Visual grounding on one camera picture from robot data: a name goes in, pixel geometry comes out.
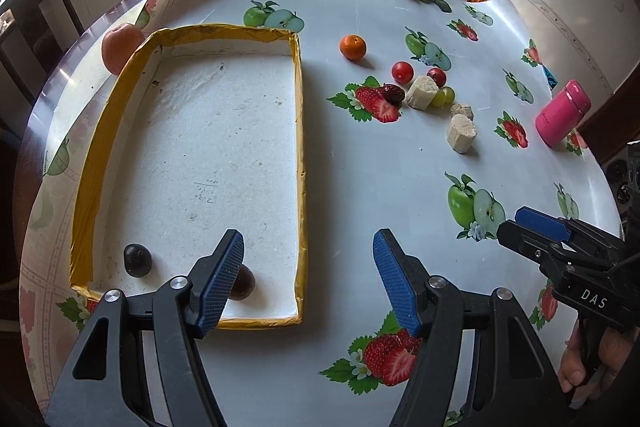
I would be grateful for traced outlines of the person's right hand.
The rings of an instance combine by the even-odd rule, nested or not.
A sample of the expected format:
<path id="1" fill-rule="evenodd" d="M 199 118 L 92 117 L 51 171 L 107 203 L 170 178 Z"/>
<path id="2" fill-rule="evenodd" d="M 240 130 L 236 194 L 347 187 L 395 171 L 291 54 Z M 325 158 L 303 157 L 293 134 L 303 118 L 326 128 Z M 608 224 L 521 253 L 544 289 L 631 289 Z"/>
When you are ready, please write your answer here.
<path id="1" fill-rule="evenodd" d="M 602 391 L 605 391 L 613 384 L 638 337 L 638 327 L 634 327 L 629 333 L 621 333 L 617 329 L 611 329 L 611 327 L 604 332 L 599 347 L 600 361 L 606 367 L 605 375 L 602 377 L 600 384 Z M 558 372 L 559 383 L 564 392 L 569 392 L 574 387 L 580 387 L 586 382 L 587 372 L 580 357 L 581 345 L 582 337 L 580 337 L 579 322 L 576 322 L 572 335 L 566 342 Z"/>

